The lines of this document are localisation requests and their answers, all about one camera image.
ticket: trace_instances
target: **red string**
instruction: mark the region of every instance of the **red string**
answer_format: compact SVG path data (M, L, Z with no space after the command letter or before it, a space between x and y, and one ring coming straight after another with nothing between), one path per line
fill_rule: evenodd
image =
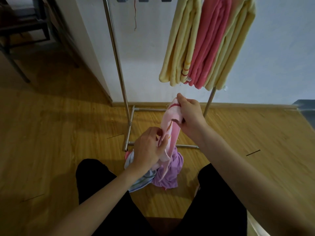
M137 28L137 20L136 20L136 14L137 14L136 0L134 1L134 8L135 8L135 24L136 24L135 31L136 31L136 28Z

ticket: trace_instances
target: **blue towel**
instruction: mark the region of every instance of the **blue towel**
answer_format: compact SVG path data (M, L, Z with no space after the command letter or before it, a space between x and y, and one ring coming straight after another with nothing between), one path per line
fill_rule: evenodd
M134 160L134 151L132 151L128 158L126 159L124 168L126 169L129 164ZM136 190L139 190L143 188L144 186L150 184L155 177L157 171L156 170L149 170L143 177L138 179L129 189L129 192L134 192Z

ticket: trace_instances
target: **yellow towel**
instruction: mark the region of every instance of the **yellow towel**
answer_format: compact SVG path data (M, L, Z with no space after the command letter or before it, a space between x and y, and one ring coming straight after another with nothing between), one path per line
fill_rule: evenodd
M180 83L181 75L189 72L201 15L201 0L178 0L169 34L161 82L171 86Z
M225 34L204 87L223 88L256 15L255 0L232 0Z

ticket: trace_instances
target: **towel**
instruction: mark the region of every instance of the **towel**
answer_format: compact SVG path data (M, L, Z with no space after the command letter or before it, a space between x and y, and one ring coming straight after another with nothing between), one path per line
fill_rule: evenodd
M152 184L158 187L163 187L164 189L177 187L177 175L183 167L183 163L183 156L179 152L177 152L177 148L175 147L172 153L172 157L170 159L170 164L168 165L168 171L166 175L162 178L164 167L161 166L158 169L158 172L154 177Z
M175 98L171 102L168 109L163 115L161 122L161 129L163 131L163 134L162 136L158 137L156 141L156 145L160 146L164 137L168 135L168 142L165 151L159 156L159 161L151 168L151 170L156 170L159 167L163 166L163 171L161 172L161 177L159 178L159 181L161 181L167 174L169 165L172 162L171 157L180 131L178 124L173 122L173 120L177 120L179 123L183 121L183 115L181 114L181 105L177 101L177 98Z
M232 0L225 34L204 87L222 89L256 15L255 0Z
M125 165L124 168L126 169L130 163L133 162L134 160L134 151L132 152L126 152L125 154ZM144 186L147 186L148 184L150 184L153 180L153 178L155 177L157 171L156 170L149 170L143 177L141 177L140 179L138 179L130 188L129 188L129 192L134 192L136 190L139 190L141 188L143 188Z
M201 15L201 0L178 0L169 34L161 82L171 86L180 83L181 75L187 76L195 48Z
M204 0L200 24L187 81L201 89L206 82L213 60L224 35L232 0Z

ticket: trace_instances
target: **forearm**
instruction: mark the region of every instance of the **forearm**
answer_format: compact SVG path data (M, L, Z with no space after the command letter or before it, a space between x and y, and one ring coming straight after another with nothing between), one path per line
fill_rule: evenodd
M292 202L240 157L210 127L200 128L196 144L261 226L274 235L305 235L308 225Z
M92 235L137 180L136 175L134 170L128 167L121 175L68 214L50 235Z

